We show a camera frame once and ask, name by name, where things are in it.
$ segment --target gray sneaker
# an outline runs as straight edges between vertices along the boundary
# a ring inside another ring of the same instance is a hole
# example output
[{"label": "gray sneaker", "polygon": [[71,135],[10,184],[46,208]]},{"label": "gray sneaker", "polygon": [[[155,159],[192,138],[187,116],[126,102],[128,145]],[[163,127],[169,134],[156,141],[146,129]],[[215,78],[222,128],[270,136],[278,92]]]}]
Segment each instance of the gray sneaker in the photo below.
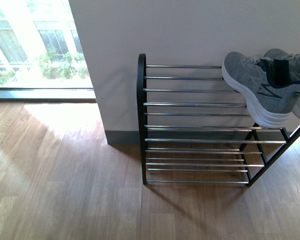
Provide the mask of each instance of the gray sneaker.
[{"label": "gray sneaker", "polygon": [[[291,79],[293,81],[300,81],[300,54],[288,54],[281,49],[274,48],[267,51],[264,57],[278,60],[288,60]],[[296,101],[292,112],[300,119],[300,97]]]},{"label": "gray sneaker", "polygon": [[272,129],[288,124],[300,96],[300,81],[291,80],[288,61],[230,52],[223,62],[222,75],[244,95],[247,109],[257,124]]}]

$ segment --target shoe rack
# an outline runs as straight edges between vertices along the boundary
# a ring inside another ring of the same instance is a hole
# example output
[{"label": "shoe rack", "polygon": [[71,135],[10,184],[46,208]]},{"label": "shoe rack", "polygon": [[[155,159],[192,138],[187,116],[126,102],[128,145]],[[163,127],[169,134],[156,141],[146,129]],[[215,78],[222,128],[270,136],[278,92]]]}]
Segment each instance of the shoe rack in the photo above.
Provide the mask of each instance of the shoe rack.
[{"label": "shoe rack", "polygon": [[[169,74],[147,75],[150,69],[169,69]],[[198,89],[192,86],[193,82],[204,81],[205,84],[224,80],[222,77],[205,77],[201,74],[177,75],[183,70],[193,70],[194,73],[198,70],[221,72],[221,67],[149,65],[146,55],[139,55],[136,95],[143,184],[220,183],[251,186],[298,139],[300,126],[288,134],[285,128],[268,129],[256,123],[250,126],[204,125],[207,121],[201,119],[214,122],[214,119],[238,118],[242,121],[250,116],[248,111],[245,114],[237,111],[246,108],[244,103],[184,102],[184,99],[176,101],[178,97],[172,97],[171,101],[162,98],[164,95],[169,98],[177,94],[214,94],[219,95],[220,99],[228,94],[240,95],[235,90]],[[167,81],[175,84],[162,87],[162,83]],[[187,88],[176,89],[181,83],[185,83]],[[154,99],[156,96],[160,96],[159,100]],[[169,122],[169,119],[173,122],[183,118],[191,124]],[[199,124],[193,124],[196,121],[189,120],[191,118],[198,119]],[[270,153],[265,151],[268,149],[266,145],[271,145]]]}]

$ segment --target hardwood floor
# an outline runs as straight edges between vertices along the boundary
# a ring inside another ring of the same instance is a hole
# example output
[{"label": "hardwood floor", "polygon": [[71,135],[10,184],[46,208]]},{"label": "hardwood floor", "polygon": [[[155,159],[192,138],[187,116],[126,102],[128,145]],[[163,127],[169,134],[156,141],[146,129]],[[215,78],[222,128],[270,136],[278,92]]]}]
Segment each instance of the hardwood floor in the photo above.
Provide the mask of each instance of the hardwood floor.
[{"label": "hardwood floor", "polygon": [[0,240],[300,240],[300,139],[250,188],[142,185],[98,105],[0,102]]}]

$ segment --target white wall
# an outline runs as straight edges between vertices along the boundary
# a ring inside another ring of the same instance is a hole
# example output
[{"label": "white wall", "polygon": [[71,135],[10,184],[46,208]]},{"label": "white wall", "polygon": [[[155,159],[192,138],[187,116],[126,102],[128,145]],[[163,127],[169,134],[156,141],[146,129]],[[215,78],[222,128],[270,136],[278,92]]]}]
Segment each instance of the white wall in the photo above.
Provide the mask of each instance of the white wall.
[{"label": "white wall", "polygon": [[69,0],[107,131],[137,131],[137,60],[221,65],[300,53],[300,0]]}]

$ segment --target baseboard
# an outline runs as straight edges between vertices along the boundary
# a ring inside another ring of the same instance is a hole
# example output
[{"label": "baseboard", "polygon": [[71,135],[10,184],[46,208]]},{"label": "baseboard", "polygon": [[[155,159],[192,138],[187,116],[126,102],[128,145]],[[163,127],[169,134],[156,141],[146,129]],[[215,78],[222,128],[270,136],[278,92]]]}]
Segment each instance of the baseboard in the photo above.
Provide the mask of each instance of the baseboard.
[{"label": "baseboard", "polygon": [[109,145],[115,144],[139,144],[139,131],[108,131],[105,136]]}]

